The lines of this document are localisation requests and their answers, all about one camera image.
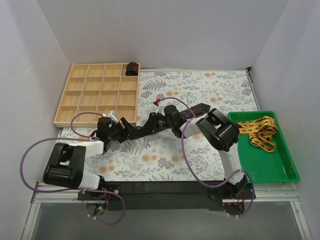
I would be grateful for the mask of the dark brown patterned tie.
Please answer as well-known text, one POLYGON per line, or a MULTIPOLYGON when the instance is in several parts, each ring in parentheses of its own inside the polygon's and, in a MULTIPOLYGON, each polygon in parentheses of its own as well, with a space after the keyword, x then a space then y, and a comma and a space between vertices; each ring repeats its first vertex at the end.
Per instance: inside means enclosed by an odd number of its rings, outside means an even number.
MULTIPOLYGON (((204 114, 207 114, 210 110, 210 106, 204 103, 199 103, 193 107, 190 108, 190 110, 186 109, 184 111, 179 112, 182 119, 185 120, 185 123, 187 122, 187 120, 191 120, 194 115, 195 117, 200 117, 204 114)), ((162 120, 165 119, 165 114, 164 111, 162 114, 162 120)), ((142 126, 134 126, 136 128, 136 137, 134 139, 139 139, 145 136, 149 136, 149 135, 143 135, 141 132, 141 128, 142 126)))

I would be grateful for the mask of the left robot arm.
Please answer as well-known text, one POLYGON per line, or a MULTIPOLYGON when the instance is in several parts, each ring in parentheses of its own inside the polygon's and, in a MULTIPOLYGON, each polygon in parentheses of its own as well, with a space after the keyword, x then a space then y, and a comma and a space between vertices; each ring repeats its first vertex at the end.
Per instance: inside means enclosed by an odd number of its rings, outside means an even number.
POLYGON ((100 117, 93 134, 99 140, 90 136, 89 141, 78 144, 58 142, 54 145, 43 173, 43 182, 68 189, 86 189, 95 200, 103 199, 107 193, 104 180, 99 175, 85 172, 85 160, 105 154, 111 142, 122 143, 138 129, 125 118, 117 122, 111 117, 100 117))

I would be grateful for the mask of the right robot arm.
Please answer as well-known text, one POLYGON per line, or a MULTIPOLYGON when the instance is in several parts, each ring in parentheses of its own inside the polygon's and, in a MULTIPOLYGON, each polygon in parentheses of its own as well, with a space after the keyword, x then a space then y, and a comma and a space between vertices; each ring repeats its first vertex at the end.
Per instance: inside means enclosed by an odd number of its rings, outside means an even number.
POLYGON ((216 108, 200 103, 184 111, 175 105, 167 105, 162 111, 150 113, 147 122, 140 128, 142 136, 170 129, 181 141, 203 134, 209 144, 218 151, 224 169, 224 180, 209 185, 191 172, 193 177, 209 190, 217 190, 224 198, 237 199, 245 192, 248 177, 242 170, 238 154, 240 130, 227 116, 216 108))

